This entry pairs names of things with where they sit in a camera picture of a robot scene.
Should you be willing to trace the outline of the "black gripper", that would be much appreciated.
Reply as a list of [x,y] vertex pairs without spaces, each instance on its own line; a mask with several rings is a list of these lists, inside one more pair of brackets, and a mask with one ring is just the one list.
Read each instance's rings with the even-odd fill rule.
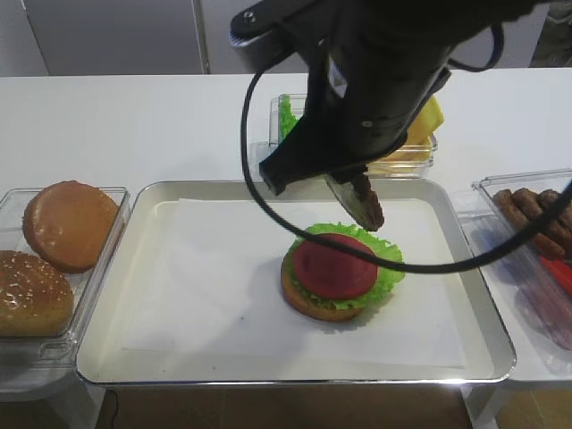
[[310,70],[306,110],[259,166],[274,194],[324,175],[347,214],[374,226],[358,192],[366,164],[399,148],[421,104],[446,80],[450,44],[417,32],[379,1],[343,1]]

